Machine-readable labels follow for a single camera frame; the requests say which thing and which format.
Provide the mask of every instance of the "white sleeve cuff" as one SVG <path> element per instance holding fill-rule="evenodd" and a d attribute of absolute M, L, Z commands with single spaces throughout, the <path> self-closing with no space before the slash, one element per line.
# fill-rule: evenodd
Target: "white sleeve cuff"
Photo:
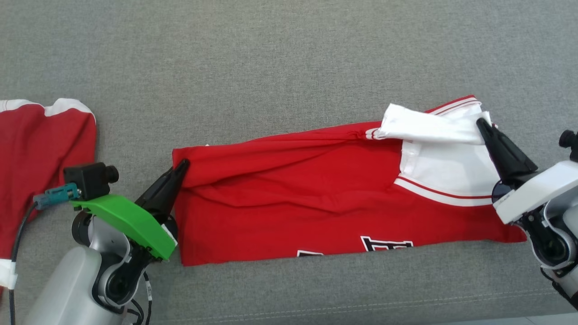
<path fill-rule="evenodd" d="M 419 142 L 464 143 L 483 145 L 484 139 L 477 129 L 476 120 L 483 117 L 491 123 L 490 114 L 481 112 L 460 119 L 415 112 L 390 104 L 375 139 L 403 139 Z"/>
<path fill-rule="evenodd" d="M 16 262 L 0 259 L 0 286 L 14 289 L 16 285 Z"/>

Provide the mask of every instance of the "black cable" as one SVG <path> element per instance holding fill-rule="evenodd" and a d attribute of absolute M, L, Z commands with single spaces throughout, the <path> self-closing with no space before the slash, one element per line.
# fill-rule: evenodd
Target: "black cable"
<path fill-rule="evenodd" d="M 134 309 L 129 309 L 129 310 L 127 310 L 127 313 L 131 313 L 131 314 L 133 314 L 133 315 L 136 315 L 137 321 L 136 321 L 136 323 L 134 323 L 134 324 L 136 324 L 136 325 L 141 325 L 141 324 L 143 323 L 142 315 L 139 314 L 136 310 L 134 310 Z"/>
<path fill-rule="evenodd" d="M 554 279 L 552 279 L 551 277 L 549 277 L 548 274 L 546 274 L 546 272 L 544 271 L 543 268 L 540 268 L 540 272 L 542 273 L 542 275 L 543 275 L 546 279 L 554 282 Z"/>
<path fill-rule="evenodd" d="M 147 287 L 147 296 L 149 298 L 149 310 L 147 311 L 147 315 L 146 315 L 146 322 L 144 323 L 144 325 L 149 325 L 150 322 L 150 314 L 153 311 L 153 293 L 152 290 L 150 288 L 150 281 L 149 281 L 149 275 L 145 272 L 143 272 L 143 276 L 144 276 L 144 281 L 146 282 L 146 287 Z"/>
<path fill-rule="evenodd" d="M 138 311 L 139 311 L 139 313 L 140 313 L 140 315 L 141 315 L 141 318 L 140 318 L 140 319 L 141 319 L 141 322 L 142 322 L 142 319 L 145 318 L 145 312 L 143 312 L 143 308 L 139 305 L 138 302 L 136 302 L 136 300 L 133 299 L 133 300 L 131 300 L 131 302 L 132 302 L 132 304 L 138 309 Z"/>
<path fill-rule="evenodd" d="M 34 211 L 34 208 L 38 205 L 38 202 L 34 202 L 30 208 L 26 211 L 20 227 L 18 228 L 18 233 L 16 234 L 16 240 L 14 241 L 14 246 L 12 247 L 12 256 L 10 259 L 13 263 L 16 263 L 16 258 L 18 257 L 18 248 L 20 247 L 20 240 L 22 239 L 22 233 L 24 231 L 24 226 L 26 226 L 26 221 Z M 14 289 L 8 290 L 8 300 L 10 304 L 10 324 L 16 325 L 16 307 L 14 306 Z"/>

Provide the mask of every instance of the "gray fabric surface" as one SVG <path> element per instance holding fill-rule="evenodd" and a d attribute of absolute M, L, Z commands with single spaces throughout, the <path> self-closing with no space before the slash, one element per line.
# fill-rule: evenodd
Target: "gray fabric surface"
<path fill-rule="evenodd" d="M 578 5 L 543 1 L 0 0 L 0 98 L 77 98 L 113 191 L 136 198 L 171 149 L 379 120 L 475 94 L 541 167 L 578 123 Z M 30 224 L 22 320 L 74 213 Z M 153 324 L 430 324 L 570 312 L 526 243 L 150 268 Z M 8 320 L 7 295 L 0 323 Z"/>

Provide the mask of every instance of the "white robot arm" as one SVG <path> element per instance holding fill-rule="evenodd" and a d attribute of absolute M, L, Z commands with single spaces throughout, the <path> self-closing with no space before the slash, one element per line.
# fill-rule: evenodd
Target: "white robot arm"
<path fill-rule="evenodd" d="M 120 325 L 133 313 L 137 324 L 148 325 L 152 295 L 145 269 L 167 260 L 176 249 L 171 210 L 189 164 L 182 160 L 169 168 L 135 202 L 109 194 L 118 171 L 102 162 L 65 168 L 65 186 L 34 196 L 31 210 L 70 201 L 80 211 L 71 229 L 79 246 L 61 260 L 22 324 Z M 134 300 L 141 276 L 149 301 L 146 320 Z M 11 290 L 10 323 L 16 325 L 13 294 Z M 128 309 L 130 303 L 138 311 Z"/>
<path fill-rule="evenodd" d="M 492 192 L 498 216 L 526 232 L 542 274 L 578 309 L 578 136 L 566 130 L 559 144 L 572 149 L 570 160 L 539 172 L 497 128 L 483 119 L 477 126 L 500 175 Z"/>

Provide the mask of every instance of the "red jersey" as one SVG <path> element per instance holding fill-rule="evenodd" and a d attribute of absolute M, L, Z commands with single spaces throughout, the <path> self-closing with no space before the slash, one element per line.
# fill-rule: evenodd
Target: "red jersey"
<path fill-rule="evenodd" d="M 0 101 L 0 259 L 10 258 L 32 196 L 63 185 L 63 167 L 93 162 L 95 143 L 94 115 L 75 99 Z"/>
<path fill-rule="evenodd" d="M 485 146 L 464 135 L 489 118 L 480 105 L 468 96 L 427 112 L 436 117 L 411 112 L 459 129 L 432 128 L 431 142 L 423 128 L 388 138 L 402 121 L 388 109 L 382 122 L 175 149 L 175 165 L 191 161 L 175 203 L 182 263 L 524 241 L 491 205 L 499 177 Z"/>

